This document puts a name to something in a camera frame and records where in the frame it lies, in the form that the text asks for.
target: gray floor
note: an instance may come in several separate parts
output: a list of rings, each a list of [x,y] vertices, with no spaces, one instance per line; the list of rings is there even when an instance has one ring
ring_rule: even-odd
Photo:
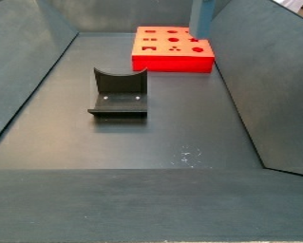
[[[82,34],[0,140],[0,169],[262,169],[217,69],[148,74],[146,122],[98,123],[92,69],[131,73],[132,34]]]
[[[0,242],[303,241],[303,178],[267,170],[0,171]]]

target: red block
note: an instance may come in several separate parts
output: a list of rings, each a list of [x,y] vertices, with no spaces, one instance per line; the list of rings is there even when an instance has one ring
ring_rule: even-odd
[[[139,27],[132,68],[163,72],[213,71],[215,55],[209,40],[197,40],[188,28]]]

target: black bracket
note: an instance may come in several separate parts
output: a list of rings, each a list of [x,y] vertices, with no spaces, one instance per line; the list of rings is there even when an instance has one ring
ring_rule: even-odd
[[[98,98],[88,112],[99,115],[147,114],[147,69],[128,75],[114,75],[94,69]]]

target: gray panel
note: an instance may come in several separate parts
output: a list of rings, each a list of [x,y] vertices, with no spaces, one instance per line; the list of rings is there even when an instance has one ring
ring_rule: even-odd
[[[0,171],[0,242],[303,241],[303,178],[266,170]]]
[[[0,132],[75,35],[43,0],[0,1]]]
[[[262,168],[221,76],[148,72],[148,117],[98,123],[94,68],[132,72],[132,34],[80,35],[0,140],[0,169]]]
[[[234,0],[213,46],[266,167],[303,174],[303,19],[271,1]]]
[[[215,13],[214,17],[221,13],[221,11],[226,8],[227,4],[231,2],[231,0],[215,0]]]
[[[192,0],[48,1],[83,32],[135,32],[138,26],[190,24]],[[215,1],[215,16],[230,1]]]

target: red foam block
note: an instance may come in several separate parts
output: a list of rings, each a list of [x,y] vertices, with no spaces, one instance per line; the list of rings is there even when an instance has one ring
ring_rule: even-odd
[[[188,28],[139,27],[132,68],[142,71],[211,72],[215,54],[209,40],[197,40]]]

